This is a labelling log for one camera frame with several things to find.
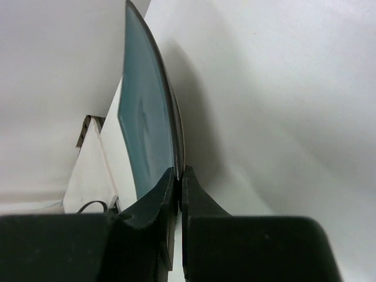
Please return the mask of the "dark teal oval plate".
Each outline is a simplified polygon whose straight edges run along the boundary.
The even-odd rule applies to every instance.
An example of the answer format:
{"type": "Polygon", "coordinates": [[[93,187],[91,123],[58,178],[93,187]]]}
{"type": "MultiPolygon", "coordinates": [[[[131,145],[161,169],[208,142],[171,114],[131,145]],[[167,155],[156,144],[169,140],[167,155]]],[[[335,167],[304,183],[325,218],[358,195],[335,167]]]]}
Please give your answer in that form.
{"type": "Polygon", "coordinates": [[[131,1],[125,7],[125,52],[118,120],[138,201],[172,167],[176,215],[184,171],[179,107],[156,41],[131,1]]]}

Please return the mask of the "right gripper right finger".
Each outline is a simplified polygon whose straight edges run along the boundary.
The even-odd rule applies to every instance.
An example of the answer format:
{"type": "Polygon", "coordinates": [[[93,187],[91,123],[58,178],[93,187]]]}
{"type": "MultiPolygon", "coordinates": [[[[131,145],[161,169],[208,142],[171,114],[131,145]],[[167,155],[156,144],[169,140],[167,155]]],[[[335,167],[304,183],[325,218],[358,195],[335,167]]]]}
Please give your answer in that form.
{"type": "Polygon", "coordinates": [[[209,279],[221,265],[225,211],[201,187],[194,169],[186,166],[182,178],[182,265],[186,279],[209,279]]]}

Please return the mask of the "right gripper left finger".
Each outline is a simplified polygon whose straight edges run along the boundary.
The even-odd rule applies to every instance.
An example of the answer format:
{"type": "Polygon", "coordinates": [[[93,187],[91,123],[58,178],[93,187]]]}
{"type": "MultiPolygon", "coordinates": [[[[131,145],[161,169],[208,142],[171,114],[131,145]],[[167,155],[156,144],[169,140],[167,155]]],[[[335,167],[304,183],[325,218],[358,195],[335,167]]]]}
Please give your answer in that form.
{"type": "Polygon", "coordinates": [[[156,186],[136,203],[117,216],[135,230],[155,227],[152,239],[162,249],[168,269],[173,268],[174,233],[176,226],[176,177],[174,168],[168,168],[156,186]]]}

